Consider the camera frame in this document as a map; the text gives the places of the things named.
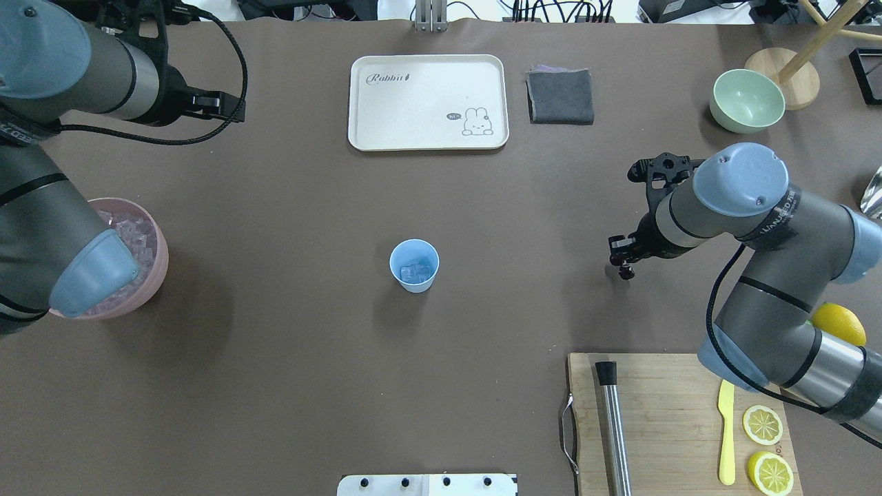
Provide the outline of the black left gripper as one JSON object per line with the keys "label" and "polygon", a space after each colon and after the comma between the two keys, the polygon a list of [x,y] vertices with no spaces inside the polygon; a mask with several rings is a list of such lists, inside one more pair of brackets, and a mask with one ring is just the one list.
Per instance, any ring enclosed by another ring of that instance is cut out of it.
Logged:
{"label": "black left gripper", "polygon": [[190,87],[173,66],[167,66],[164,87],[158,93],[155,125],[170,125],[182,116],[203,120],[245,122],[245,100],[223,91]]}

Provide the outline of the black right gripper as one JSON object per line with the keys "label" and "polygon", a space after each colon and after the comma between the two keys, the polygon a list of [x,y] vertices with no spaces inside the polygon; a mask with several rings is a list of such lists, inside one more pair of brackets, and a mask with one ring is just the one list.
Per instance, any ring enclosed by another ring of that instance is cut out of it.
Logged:
{"label": "black right gripper", "polygon": [[672,258],[673,245],[661,235],[653,214],[645,214],[633,236],[615,235],[608,238],[609,263],[614,267],[629,266],[647,258]]}

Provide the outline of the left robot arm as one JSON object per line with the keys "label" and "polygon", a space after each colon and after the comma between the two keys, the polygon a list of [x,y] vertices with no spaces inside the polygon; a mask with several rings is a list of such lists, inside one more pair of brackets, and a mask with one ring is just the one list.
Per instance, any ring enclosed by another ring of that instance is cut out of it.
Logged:
{"label": "left robot arm", "polygon": [[[207,19],[240,63],[240,95],[187,85],[168,63],[167,29]],[[2,3],[2,336],[50,310],[75,318],[129,285],[141,268],[42,143],[91,132],[194,145],[245,120],[248,70],[229,28],[182,1],[101,1],[94,25],[50,1]],[[220,119],[201,137],[161,139],[81,123],[70,111],[152,127],[181,116]]]}

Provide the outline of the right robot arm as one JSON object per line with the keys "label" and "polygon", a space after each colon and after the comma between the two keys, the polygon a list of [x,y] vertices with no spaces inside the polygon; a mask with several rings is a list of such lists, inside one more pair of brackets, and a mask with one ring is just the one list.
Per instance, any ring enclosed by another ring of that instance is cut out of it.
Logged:
{"label": "right robot arm", "polygon": [[880,227],[790,180],[775,151],[737,143],[705,160],[660,154],[627,177],[645,183],[648,213],[608,239],[611,264],[633,278],[645,258],[675,258],[730,234],[752,251],[721,310],[712,287],[699,361],[746,391],[822,415],[880,446],[880,354],[819,329],[825,288],[880,264]]}

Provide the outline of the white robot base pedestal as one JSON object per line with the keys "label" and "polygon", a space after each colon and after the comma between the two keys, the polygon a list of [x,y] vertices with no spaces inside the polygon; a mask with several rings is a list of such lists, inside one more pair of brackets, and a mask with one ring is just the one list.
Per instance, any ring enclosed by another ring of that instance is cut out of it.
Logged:
{"label": "white robot base pedestal", "polygon": [[517,495],[517,476],[506,473],[349,475],[337,495]]}

